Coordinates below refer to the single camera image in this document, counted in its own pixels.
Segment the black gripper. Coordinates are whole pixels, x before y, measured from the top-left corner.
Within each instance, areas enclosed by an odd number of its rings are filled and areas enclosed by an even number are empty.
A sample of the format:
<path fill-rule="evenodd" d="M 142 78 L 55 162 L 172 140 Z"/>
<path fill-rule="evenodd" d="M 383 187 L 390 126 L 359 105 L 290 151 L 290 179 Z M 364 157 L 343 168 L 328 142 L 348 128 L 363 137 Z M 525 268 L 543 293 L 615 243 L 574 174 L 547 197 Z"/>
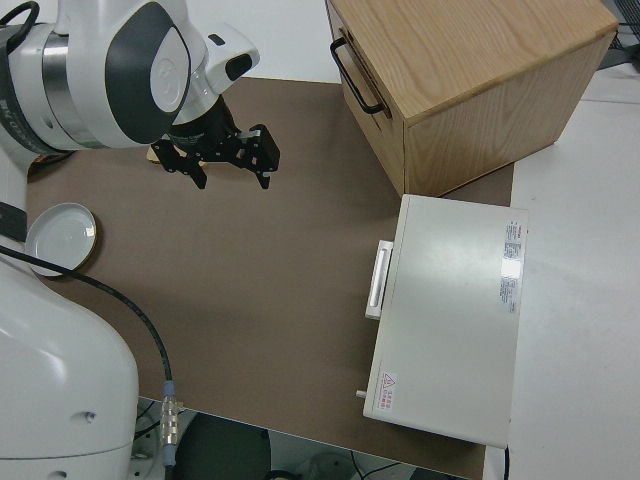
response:
<path fill-rule="evenodd" d="M 190 177 L 199 189 L 205 188 L 207 176 L 198 160 L 212 161 L 217 152 L 223 162 L 252 172 L 264 190 L 269 188 L 271 175 L 279 168 L 280 150 L 268 128 L 257 124 L 236 133 L 223 97 L 196 119 L 173 125 L 168 136 L 172 142 L 158 140 L 151 150 L 166 172 Z M 187 154 L 180 154 L 174 146 Z"/>

